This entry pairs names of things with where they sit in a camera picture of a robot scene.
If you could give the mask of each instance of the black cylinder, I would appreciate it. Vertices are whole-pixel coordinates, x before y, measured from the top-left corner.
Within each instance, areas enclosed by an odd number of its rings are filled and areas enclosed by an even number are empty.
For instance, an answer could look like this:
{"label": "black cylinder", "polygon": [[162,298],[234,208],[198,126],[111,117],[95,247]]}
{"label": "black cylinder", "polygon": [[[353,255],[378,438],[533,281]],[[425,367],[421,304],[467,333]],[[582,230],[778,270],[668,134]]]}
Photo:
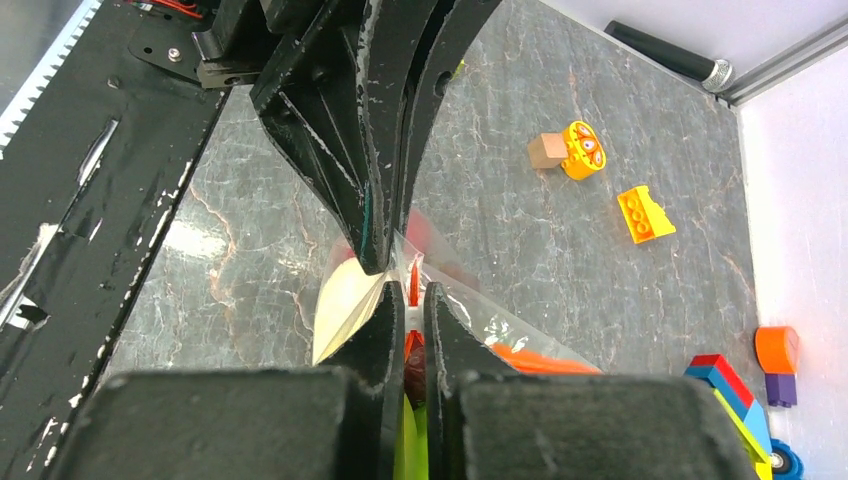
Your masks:
{"label": "black cylinder", "polygon": [[612,21],[604,29],[607,35],[681,75],[703,82],[713,73],[716,63],[645,32]]}

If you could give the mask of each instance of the red block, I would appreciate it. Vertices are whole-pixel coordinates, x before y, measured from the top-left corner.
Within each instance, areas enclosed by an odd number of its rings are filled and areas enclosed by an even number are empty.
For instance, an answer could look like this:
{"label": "red block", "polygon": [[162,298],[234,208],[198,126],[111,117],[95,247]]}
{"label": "red block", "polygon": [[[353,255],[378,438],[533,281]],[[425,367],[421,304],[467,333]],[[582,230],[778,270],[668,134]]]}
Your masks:
{"label": "red block", "polygon": [[733,370],[733,367],[727,363],[727,359],[724,358],[724,355],[720,353],[716,353],[713,355],[695,355],[692,359],[692,362],[689,364],[690,367],[715,367],[721,372],[721,376],[727,380],[727,383],[730,385],[730,388],[736,392],[736,395],[739,397],[739,400],[745,405],[745,408],[749,408],[751,404],[754,402],[754,395],[748,390],[748,387],[745,386],[745,383],[739,378],[739,375],[736,374],[736,371]]}

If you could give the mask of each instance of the blue toy wheel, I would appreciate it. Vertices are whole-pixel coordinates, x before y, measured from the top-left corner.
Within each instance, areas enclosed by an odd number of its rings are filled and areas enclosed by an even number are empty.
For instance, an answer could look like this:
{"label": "blue toy wheel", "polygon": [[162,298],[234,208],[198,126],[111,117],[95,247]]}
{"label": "blue toy wheel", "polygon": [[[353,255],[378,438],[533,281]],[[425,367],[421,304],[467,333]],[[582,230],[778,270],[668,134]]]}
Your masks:
{"label": "blue toy wheel", "polygon": [[774,480],[801,480],[804,463],[789,445],[776,438],[771,439],[771,472]]}

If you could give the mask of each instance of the transparent plastic wrap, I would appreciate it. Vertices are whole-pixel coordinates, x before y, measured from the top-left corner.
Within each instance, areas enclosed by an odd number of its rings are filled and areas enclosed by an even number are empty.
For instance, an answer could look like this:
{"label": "transparent plastic wrap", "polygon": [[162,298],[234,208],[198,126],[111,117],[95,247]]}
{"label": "transparent plastic wrap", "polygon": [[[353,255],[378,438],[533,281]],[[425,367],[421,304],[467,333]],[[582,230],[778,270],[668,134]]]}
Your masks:
{"label": "transparent plastic wrap", "polygon": [[456,252],[416,209],[410,212],[407,235],[396,234],[392,267],[383,274],[365,275],[345,239],[336,240],[316,308],[313,364],[332,354],[365,323],[376,307],[383,283],[389,280],[400,282],[407,303],[408,361],[416,363],[423,346],[418,299],[423,298],[430,282],[439,282],[454,315],[517,370],[600,373],[582,356],[490,299],[477,278],[462,268]]}

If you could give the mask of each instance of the purple block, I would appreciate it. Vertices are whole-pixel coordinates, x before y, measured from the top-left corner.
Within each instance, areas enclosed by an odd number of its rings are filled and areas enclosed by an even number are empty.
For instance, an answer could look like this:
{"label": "purple block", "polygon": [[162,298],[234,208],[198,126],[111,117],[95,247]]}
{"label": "purple block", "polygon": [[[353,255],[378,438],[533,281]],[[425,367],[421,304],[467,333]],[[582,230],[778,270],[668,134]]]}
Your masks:
{"label": "purple block", "polygon": [[795,392],[795,375],[783,373],[766,374],[766,394],[772,407],[798,405],[798,394]]}

